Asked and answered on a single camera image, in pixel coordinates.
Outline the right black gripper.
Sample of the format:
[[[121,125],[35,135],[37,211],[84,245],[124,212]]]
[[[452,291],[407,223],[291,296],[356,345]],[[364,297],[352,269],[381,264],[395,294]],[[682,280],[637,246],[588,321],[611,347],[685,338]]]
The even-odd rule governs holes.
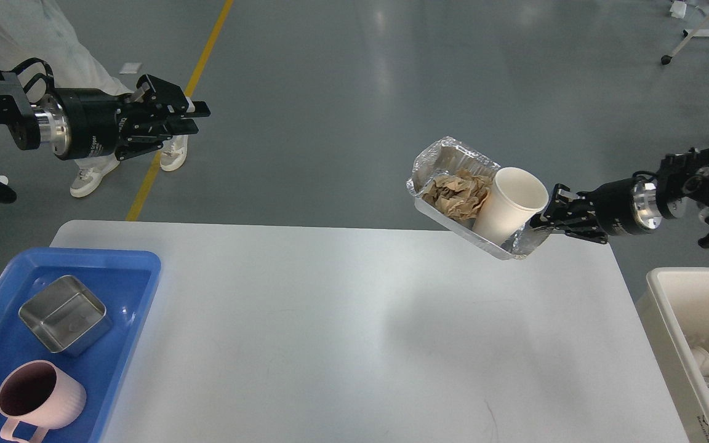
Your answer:
[[[530,218],[532,229],[555,229],[563,235],[596,244],[609,236],[649,234],[660,227],[656,185],[633,177],[610,182],[591,191],[572,193],[563,184],[552,190],[550,201]]]

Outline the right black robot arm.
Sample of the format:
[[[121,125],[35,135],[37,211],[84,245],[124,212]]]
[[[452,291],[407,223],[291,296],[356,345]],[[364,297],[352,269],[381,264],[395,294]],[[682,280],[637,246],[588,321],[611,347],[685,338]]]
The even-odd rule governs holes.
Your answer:
[[[700,221],[709,227],[709,148],[668,154],[656,171],[639,170],[593,191],[572,193],[557,184],[549,204],[529,224],[607,244],[613,236],[653,233],[664,220],[681,218],[687,202],[697,204]],[[709,231],[697,243],[709,249]]]

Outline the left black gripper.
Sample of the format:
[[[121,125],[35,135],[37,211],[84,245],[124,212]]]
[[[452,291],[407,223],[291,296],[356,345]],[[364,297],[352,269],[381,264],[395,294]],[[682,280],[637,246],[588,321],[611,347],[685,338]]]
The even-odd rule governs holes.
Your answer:
[[[210,115],[204,101],[189,99],[179,85],[151,74],[138,78],[130,95],[57,88],[39,101],[41,143],[63,161],[111,154],[119,161],[133,159],[170,138],[197,134],[192,119]]]

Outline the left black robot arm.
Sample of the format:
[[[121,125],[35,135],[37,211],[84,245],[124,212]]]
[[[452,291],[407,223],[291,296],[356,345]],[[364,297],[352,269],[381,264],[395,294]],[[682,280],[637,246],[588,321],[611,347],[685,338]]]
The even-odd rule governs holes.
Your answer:
[[[195,118],[210,115],[203,101],[145,74],[135,92],[109,95],[95,88],[58,88],[51,66],[29,58],[0,70],[0,124],[21,150],[50,148],[63,160],[114,155],[123,161],[157,151],[172,137],[196,134]],[[17,194],[0,182],[0,204]]]

